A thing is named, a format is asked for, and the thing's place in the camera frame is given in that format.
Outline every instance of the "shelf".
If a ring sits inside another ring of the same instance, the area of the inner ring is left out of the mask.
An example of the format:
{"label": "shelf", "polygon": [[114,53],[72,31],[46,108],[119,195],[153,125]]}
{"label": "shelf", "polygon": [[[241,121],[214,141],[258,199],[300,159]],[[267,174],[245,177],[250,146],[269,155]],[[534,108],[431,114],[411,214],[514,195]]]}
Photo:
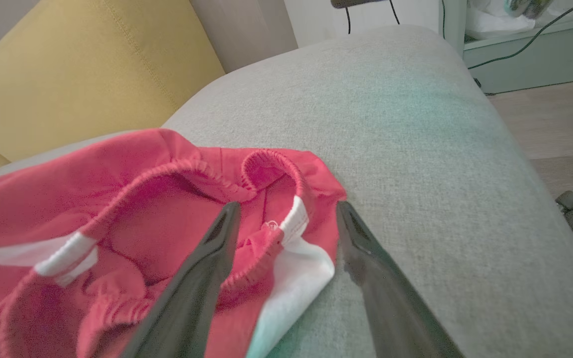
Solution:
{"label": "shelf", "polygon": [[[473,68],[471,75],[479,80],[486,93],[573,82],[573,21],[553,27],[518,56]],[[527,33],[520,35],[468,48],[464,50],[464,63],[471,67],[514,54],[532,39]]]}
{"label": "shelf", "polygon": [[[559,32],[559,31],[570,30],[570,29],[573,29],[573,21],[568,21],[568,22],[563,22],[563,23],[555,23],[554,25],[551,25],[546,30],[544,30],[542,34],[551,34],[553,32]],[[525,32],[519,32],[518,34],[512,34],[512,35],[507,35],[507,36],[500,36],[497,38],[472,41],[472,42],[464,44],[464,51],[471,50],[473,48],[496,45],[497,43],[504,43],[504,42],[514,41],[514,40],[518,40],[518,39],[531,38],[537,32],[539,32],[539,30],[540,30],[540,28],[532,29],[532,30],[525,31]]]}

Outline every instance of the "white plastic bag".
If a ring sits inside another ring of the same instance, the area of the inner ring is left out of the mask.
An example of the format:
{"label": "white plastic bag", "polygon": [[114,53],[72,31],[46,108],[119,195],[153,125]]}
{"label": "white plastic bag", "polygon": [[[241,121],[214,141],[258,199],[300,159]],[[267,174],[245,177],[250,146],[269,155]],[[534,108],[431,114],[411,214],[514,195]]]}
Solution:
{"label": "white plastic bag", "polygon": [[468,0],[466,34],[475,39],[489,39],[534,29],[535,21],[509,16],[503,0]]}
{"label": "white plastic bag", "polygon": [[[505,13],[505,0],[468,0],[466,34],[475,39],[489,39],[516,34],[547,25],[573,7],[573,0],[554,0],[536,20]],[[557,23],[573,21],[573,11]]]}

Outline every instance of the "black cable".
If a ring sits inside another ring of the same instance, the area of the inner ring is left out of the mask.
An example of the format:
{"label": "black cable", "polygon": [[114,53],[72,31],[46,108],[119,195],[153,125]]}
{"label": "black cable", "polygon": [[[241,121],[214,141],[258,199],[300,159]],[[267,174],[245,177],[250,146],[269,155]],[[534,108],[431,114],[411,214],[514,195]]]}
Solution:
{"label": "black cable", "polygon": [[344,9],[346,9],[346,20],[348,20],[348,34],[351,34],[351,16],[348,14],[348,7]]}
{"label": "black cable", "polygon": [[441,0],[441,9],[443,10],[443,16],[441,17],[441,36],[446,39],[446,4],[444,4],[444,0]]}
{"label": "black cable", "polygon": [[390,7],[393,8],[393,14],[395,15],[395,20],[397,20],[397,25],[400,25],[399,18],[397,17],[397,13],[395,12],[395,7],[393,6],[393,0],[388,0],[390,2]]}
{"label": "black cable", "polygon": [[514,57],[518,54],[520,54],[521,52],[523,52],[523,50],[525,50],[528,46],[530,46],[532,44],[532,42],[534,42],[534,40],[539,37],[539,35],[541,34],[541,32],[543,32],[545,29],[547,29],[548,27],[550,27],[553,23],[559,21],[563,16],[565,16],[566,14],[569,14],[570,12],[573,11],[573,7],[569,10],[567,10],[566,12],[560,14],[559,17],[555,18],[554,20],[552,20],[552,22],[548,23],[547,25],[541,27],[541,30],[539,30],[539,32],[537,32],[534,37],[532,39],[530,39],[530,41],[523,47],[521,48],[521,50],[518,50],[517,52],[514,52],[514,54],[511,54],[509,56],[504,56],[504,57],[499,57],[498,59],[492,59],[489,61],[486,61],[484,63],[480,63],[480,64],[476,64],[473,67],[468,67],[468,70],[471,70],[473,68],[477,68],[479,66],[483,66],[485,64],[489,64],[489,63],[493,63],[494,61],[500,61],[500,60],[505,60],[505,59],[509,59],[510,57]]}

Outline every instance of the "gray upholstery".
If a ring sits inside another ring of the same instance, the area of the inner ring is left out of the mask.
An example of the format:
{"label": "gray upholstery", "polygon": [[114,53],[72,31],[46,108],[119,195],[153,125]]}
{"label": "gray upholstery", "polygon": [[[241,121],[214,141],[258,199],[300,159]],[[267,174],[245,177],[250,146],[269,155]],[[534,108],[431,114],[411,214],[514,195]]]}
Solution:
{"label": "gray upholstery", "polygon": [[[241,68],[164,127],[199,146],[311,150],[467,357],[573,358],[573,234],[430,30],[387,27]],[[341,264],[272,356],[374,356]]]}
{"label": "gray upholstery", "polygon": [[132,132],[132,131],[123,131],[123,132],[116,132],[116,133],[112,133],[112,134],[106,134],[104,136],[100,136],[97,138],[91,138],[89,140],[84,140],[84,141],[80,141],[77,143],[64,145],[63,147],[56,148],[53,150],[48,150],[48,152],[43,152],[41,154],[37,154],[36,156],[22,159],[20,161],[16,161],[16,162],[10,163],[9,165],[4,165],[3,167],[0,167],[0,175],[5,175],[5,174],[16,172],[18,170],[22,170],[22,169],[25,169],[25,168],[28,168],[31,166],[40,165],[40,164],[43,164],[45,162],[49,162],[53,159],[56,159],[58,157],[65,156],[66,154],[69,154],[75,150],[79,150],[79,149],[82,149],[84,147],[87,147],[88,145],[92,145],[94,143],[104,141],[104,140],[109,140],[109,138],[119,136],[121,134],[129,133],[129,132]]}

